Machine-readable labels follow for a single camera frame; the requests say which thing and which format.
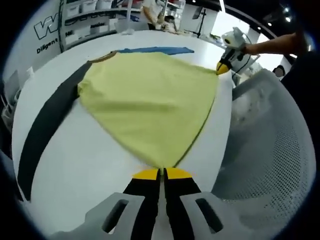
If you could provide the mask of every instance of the white table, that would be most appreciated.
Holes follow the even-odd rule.
[[[155,46],[188,47],[194,53],[173,57],[210,69],[216,68],[224,51],[197,38],[138,31],[134,35],[101,37],[58,55],[26,82],[20,94],[12,131],[16,176],[32,123],[64,80],[87,60],[110,51]],[[232,86],[230,72],[220,76],[216,98],[203,130],[178,165],[192,174],[202,191],[212,190],[224,156],[231,119]],[[124,150],[76,100],[41,156],[33,179],[31,202],[26,202],[25,206],[45,235],[70,231],[84,222],[88,210],[112,193],[122,192],[133,174],[148,168]]]

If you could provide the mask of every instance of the ceiling light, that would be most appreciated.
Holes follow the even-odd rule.
[[[219,0],[222,12],[226,12],[224,0]]]

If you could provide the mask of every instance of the blue fabric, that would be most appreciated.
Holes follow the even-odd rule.
[[[194,53],[195,51],[193,51],[187,47],[153,46],[153,47],[143,47],[143,48],[135,48],[135,49],[125,48],[123,50],[119,50],[118,52],[123,53],[123,54],[128,54],[128,53],[164,53],[167,55],[175,55],[175,54],[189,54],[189,53]]]

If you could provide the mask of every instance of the t-shirt sleeve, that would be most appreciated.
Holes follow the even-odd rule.
[[[144,0],[142,6],[146,8],[150,8],[152,0]]]

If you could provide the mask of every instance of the cable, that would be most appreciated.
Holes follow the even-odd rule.
[[[247,35],[246,33],[243,33],[243,34],[244,34],[244,35],[246,36],[246,38],[249,40],[250,44],[252,44],[252,42],[251,42],[250,38],[248,37],[248,35]],[[250,56],[248,57],[248,60],[246,61],[246,63],[245,63],[242,67],[240,67],[240,68],[238,69],[238,71],[236,71],[236,72],[232,75],[232,78],[233,78],[238,72],[240,72],[241,69],[243,69],[243,68],[248,64],[251,56],[252,56],[252,55],[250,54]]]

